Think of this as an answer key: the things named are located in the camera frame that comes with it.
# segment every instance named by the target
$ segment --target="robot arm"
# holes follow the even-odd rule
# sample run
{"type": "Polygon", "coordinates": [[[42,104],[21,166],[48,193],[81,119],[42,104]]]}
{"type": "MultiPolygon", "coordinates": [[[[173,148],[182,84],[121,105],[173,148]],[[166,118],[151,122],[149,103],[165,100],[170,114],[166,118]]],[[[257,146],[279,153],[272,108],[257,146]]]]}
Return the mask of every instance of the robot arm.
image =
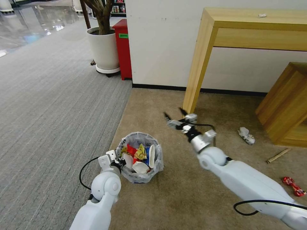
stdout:
{"type": "MultiPolygon", "coordinates": [[[[232,160],[217,147],[209,147],[216,132],[210,130],[202,135],[195,129],[196,114],[186,114],[179,121],[165,114],[168,125],[181,130],[192,144],[202,168],[210,170],[221,182],[244,201],[266,200],[299,205],[280,184],[241,161],[232,160]]],[[[249,203],[258,212],[274,216],[294,230],[307,229],[307,210],[277,203],[249,203]]]]}
{"type": "Polygon", "coordinates": [[[70,230],[107,230],[111,223],[110,210],[117,202],[121,190],[119,178],[125,161],[115,158],[114,150],[98,158],[102,172],[91,185],[87,203],[77,212],[70,230]]]}

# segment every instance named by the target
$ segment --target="white wall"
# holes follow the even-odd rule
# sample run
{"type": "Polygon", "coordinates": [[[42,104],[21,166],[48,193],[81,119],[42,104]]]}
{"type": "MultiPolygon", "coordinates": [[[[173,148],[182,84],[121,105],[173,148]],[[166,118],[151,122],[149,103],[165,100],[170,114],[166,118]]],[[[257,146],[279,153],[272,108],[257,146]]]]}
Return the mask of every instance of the white wall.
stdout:
{"type": "MultiPolygon", "coordinates": [[[[126,0],[133,83],[187,85],[204,7],[307,9],[307,1],[126,0]]],[[[202,88],[268,92],[289,61],[307,62],[307,52],[213,48],[202,88]]]]}

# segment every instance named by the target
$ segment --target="tiled floor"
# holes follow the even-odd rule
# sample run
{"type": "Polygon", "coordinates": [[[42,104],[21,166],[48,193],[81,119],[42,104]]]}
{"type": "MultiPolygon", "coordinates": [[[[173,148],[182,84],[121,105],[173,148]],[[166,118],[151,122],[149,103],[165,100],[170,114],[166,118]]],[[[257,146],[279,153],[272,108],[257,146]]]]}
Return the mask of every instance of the tiled floor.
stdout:
{"type": "Polygon", "coordinates": [[[14,15],[0,14],[0,56],[80,20],[68,6],[22,6],[14,10],[14,15]]]}

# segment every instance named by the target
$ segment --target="wooden stick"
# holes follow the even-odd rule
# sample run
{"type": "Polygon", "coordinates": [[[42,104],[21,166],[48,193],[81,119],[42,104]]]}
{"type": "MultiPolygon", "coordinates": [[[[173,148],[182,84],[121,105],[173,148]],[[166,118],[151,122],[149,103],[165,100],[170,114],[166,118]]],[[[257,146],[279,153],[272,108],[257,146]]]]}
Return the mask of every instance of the wooden stick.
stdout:
{"type": "Polygon", "coordinates": [[[269,164],[269,163],[272,163],[272,162],[275,161],[277,158],[281,157],[282,155],[284,155],[285,153],[289,152],[290,150],[291,150],[290,148],[289,148],[289,149],[283,150],[282,152],[280,152],[280,153],[277,154],[276,156],[274,156],[274,157],[268,159],[268,160],[267,160],[267,163],[268,163],[268,164],[269,164]]]}

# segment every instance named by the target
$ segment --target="white plant pot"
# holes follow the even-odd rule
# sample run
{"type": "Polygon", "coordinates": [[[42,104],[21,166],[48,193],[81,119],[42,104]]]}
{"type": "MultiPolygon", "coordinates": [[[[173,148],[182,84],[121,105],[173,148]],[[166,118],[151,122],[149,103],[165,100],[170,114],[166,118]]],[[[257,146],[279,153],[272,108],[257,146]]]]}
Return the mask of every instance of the white plant pot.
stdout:
{"type": "Polygon", "coordinates": [[[116,73],[119,69],[119,60],[115,34],[94,35],[98,27],[87,30],[87,37],[96,62],[96,70],[100,73],[116,73]]]}
{"type": "Polygon", "coordinates": [[[14,11],[9,0],[0,0],[0,12],[14,11]]]}

